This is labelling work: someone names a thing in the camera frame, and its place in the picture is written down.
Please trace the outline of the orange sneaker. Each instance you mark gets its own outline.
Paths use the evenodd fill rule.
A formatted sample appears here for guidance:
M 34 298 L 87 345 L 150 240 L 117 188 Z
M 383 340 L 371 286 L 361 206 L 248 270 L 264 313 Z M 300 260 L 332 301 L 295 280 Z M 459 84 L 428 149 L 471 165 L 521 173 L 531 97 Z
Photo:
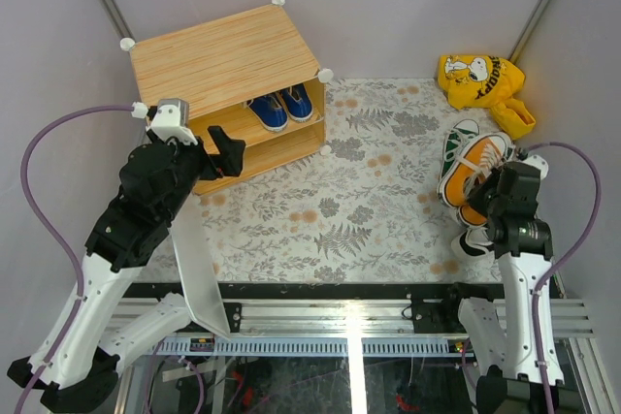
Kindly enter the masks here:
M 466 140 L 457 148 L 449 169 L 441 176 L 438 186 L 441 201 L 449 207 L 463 205 L 475 185 L 507 161 L 513 150 L 512 140 L 503 132 Z
M 487 218 L 476 212 L 468 205 L 462 205 L 456 210 L 457 220 L 467 228 L 478 228 L 486 224 Z

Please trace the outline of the blue sneaker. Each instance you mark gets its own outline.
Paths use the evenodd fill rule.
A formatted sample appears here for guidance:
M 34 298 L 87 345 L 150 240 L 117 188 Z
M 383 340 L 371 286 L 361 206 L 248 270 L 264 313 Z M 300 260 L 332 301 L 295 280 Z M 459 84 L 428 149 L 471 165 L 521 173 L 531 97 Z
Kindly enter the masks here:
M 275 93 L 251 99 L 246 106 L 267 131 L 277 133 L 286 128 L 288 116 Z
M 282 89 L 279 95 L 294 121 L 304 123 L 312 118 L 312 102 L 301 83 Z

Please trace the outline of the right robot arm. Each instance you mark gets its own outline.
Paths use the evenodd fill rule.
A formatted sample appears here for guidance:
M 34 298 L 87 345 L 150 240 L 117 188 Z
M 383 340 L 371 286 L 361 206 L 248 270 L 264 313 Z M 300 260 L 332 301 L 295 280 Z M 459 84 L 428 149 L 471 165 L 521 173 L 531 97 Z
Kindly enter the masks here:
M 480 413 L 553 413 L 565 383 L 557 359 L 549 298 L 552 236 L 538 219 L 540 183 L 548 173 L 539 156 L 506 162 L 473 188 L 469 207 L 487 219 L 486 233 L 501 272 L 505 317 L 483 297 L 456 298 L 442 307 L 453 331 L 464 331 L 478 364 L 475 405 Z

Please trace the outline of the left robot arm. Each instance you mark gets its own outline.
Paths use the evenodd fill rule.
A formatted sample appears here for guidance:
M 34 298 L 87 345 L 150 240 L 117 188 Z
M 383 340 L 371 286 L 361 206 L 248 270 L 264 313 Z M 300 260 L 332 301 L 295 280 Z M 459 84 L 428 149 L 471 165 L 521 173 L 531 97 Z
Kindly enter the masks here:
M 205 233 L 192 191 L 200 180 L 240 175 L 245 142 L 229 138 L 219 126 L 208 132 L 216 154 L 202 141 L 185 144 L 179 136 L 151 134 L 120 169 L 118 194 L 86 241 L 61 319 L 33 355 L 13 361 L 7 372 L 21 388 L 41 391 L 40 402 L 50 412 L 93 411 L 124 370 L 185 327 L 230 336 L 214 272 L 203 256 Z M 119 301 L 164 239 L 173 242 L 182 291 L 168 293 L 131 323 L 108 332 Z

